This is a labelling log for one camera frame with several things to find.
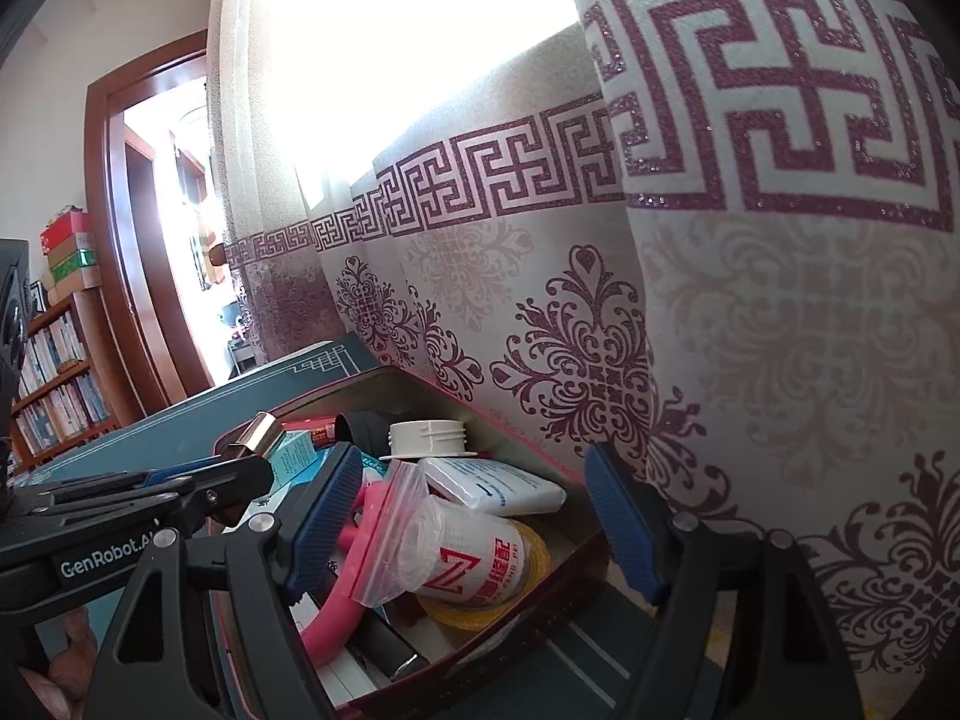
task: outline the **wooden door frame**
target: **wooden door frame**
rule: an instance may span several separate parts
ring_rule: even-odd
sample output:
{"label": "wooden door frame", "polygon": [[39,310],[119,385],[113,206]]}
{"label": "wooden door frame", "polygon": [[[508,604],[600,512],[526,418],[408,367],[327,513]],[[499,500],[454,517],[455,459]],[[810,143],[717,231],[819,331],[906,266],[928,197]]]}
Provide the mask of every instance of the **wooden door frame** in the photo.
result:
{"label": "wooden door frame", "polygon": [[[127,183],[128,143],[123,112],[143,100],[206,75],[206,30],[128,62],[86,90],[83,173],[86,210],[97,241],[104,306],[133,389],[147,413],[156,413],[212,386],[186,325],[170,264],[141,252]],[[166,269],[169,283],[148,286]],[[186,330],[171,337],[164,327]],[[198,389],[201,382],[206,386]]]}

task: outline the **cardboard box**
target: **cardboard box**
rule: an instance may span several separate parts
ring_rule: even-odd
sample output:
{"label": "cardboard box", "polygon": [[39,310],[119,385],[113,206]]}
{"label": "cardboard box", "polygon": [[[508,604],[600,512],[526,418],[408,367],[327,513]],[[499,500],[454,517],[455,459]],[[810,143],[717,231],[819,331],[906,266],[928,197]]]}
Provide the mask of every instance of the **cardboard box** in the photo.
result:
{"label": "cardboard box", "polygon": [[88,268],[97,264],[97,252],[91,250],[75,251],[64,261],[56,263],[50,271],[54,274],[54,281],[62,281],[80,268]]}
{"label": "cardboard box", "polygon": [[85,211],[67,211],[40,233],[40,248],[49,254],[74,233],[90,231],[90,214]]}
{"label": "cardboard box", "polygon": [[91,287],[99,287],[103,282],[100,280],[99,266],[92,268],[78,268],[65,279],[56,282],[56,301],[59,302],[67,295],[73,295],[80,290],[88,290]]}
{"label": "cardboard box", "polygon": [[[549,479],[568,492],[560,512],[523,519],[548,545],[554,538],[551,533],[563,543],[562,550],[550,547],[553,567],[544,579],[477,634],[445,628],[428,617],[412,627],[398,629],[431,664],[367,695],[343,699],[345,703],[337,707],[342,720],[419,720],[433,717],[496,678],[589,604],[606,584],[610,551],[587,490],[573,472],[469,404],[405,370],[381,367],[360,373],[301,395],[271,413],[287,423],[363,409],[395,413],[414,410],[424,418],[460,420],[467,429],[470,450]],[[214,452],[223,451],[245,427],[239,425],[220,437]],[[212,526],[212,532],[218,532],[217,526]],[[253,686],[248,680],[229,595],[218,594],[214,614],[220,620],[220,645],[232,664],[227,678],[234,679],[241,701],[248,704]]]}
{"label": "cardboard box", "polygon": [[95,248],[93,233],[74,233],[50,250],[50,253],[47,254],[47,264],[52,268],[54,265],[63,262],[75,251],[94,250]]}

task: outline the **blue gripper pad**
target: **blue gripper pad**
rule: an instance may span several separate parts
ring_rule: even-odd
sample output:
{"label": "blue gripper pad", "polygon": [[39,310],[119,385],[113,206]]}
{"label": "blue gripper pad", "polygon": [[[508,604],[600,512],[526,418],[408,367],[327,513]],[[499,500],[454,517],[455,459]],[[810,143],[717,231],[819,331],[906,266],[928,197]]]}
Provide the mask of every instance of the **blue gripper pad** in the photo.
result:
{"label": "blue gripper pad", "polygon": [[[667,584],[670,578],[662,576],[661,570],[666,556],[656,552],[667,549],[669,543],[665,521],[669,511],[664,500],[650,485],[630,478],[627,466],[611,445],[594,445],[587,450],[584,480],[590,502],[627,584],[642,593],[650,604],[659,605],[670,589]],[[631,495],[627,484],[640,488],[638,498]],[[656,500],[647,493],[653,493]],[[644,503],[650,504],[649,511],[642,511]],[[664,518],[662,522],[655,521],[660,517]]]}
{"label": "blue gripper pad", "polygon": [[360,450],[350,443],[338,443],[299,495],[289,517],[281,518],[275,558],[281,566],[289,566],[281,587],[286,603],[293,605],[320,584],[362,477]]}
{"label": "blue gripper pad", "polygon": [[144,481],[143,485],[145,488],[152,487],[153,485],[159,485],[162,482],[166,482],[168,479],[173,479],[175,476],[182,476],[190,471],[195,471],[197,469],[203,469],[205,466],[209,466],[212,463],[219,463],[220,458],[203,458],[202,460],[191,460],[189,463],[181,463],[179,466],[171,466],[169,469],[160,469],[157,471],[152,471],[150,476]]}

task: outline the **row of books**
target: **row of books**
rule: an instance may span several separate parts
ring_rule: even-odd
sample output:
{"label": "row of books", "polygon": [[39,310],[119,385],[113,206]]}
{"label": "row of books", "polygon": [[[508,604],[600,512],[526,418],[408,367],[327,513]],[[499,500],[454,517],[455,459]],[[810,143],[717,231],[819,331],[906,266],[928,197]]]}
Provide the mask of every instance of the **row of books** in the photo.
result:
{"label": "row of books", "polygon": [[16,424],[30,451],[40,455],[108,418],[97,383],[85,373],[27,405]]}
{"label": "row of books", "polygon": [[27,341],[27,353],[20,375],[20,397],[36,392],[56,379],[69,362],[86,359],[86,350],[77,334],[73,317],[67,312],[34,333]]}

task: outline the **screw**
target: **screw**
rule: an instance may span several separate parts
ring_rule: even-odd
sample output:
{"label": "screw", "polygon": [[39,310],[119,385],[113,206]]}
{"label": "screw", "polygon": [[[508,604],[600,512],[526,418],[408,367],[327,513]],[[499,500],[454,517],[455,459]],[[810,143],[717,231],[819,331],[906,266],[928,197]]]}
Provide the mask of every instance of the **screw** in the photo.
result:
{"label": "screw", "polygon": [[786,531],[771,531],[767,533],[767,539],[776,549],[790,549],[793,546],[793,536]]}
{"label": "screw", "polygon": [[256,533],[264,533],[269,531],[270,528],[274,526],[274,516],[272,514],[267,514],[267,512],[261,512],[260,514],[253,514],[253,517],[250,518],[251,531],[256,531]]}
{"label": "screw", "polygon": [[696,530],[699,523],[697,515],[690,514],[690,512],[677,512],[673,517],[673,527],[684,533]]}
{"label": "screw", "polygon": [[164,528],[154,536],[154,546],[168,547],[176,541],[176,531],[173,528]]}

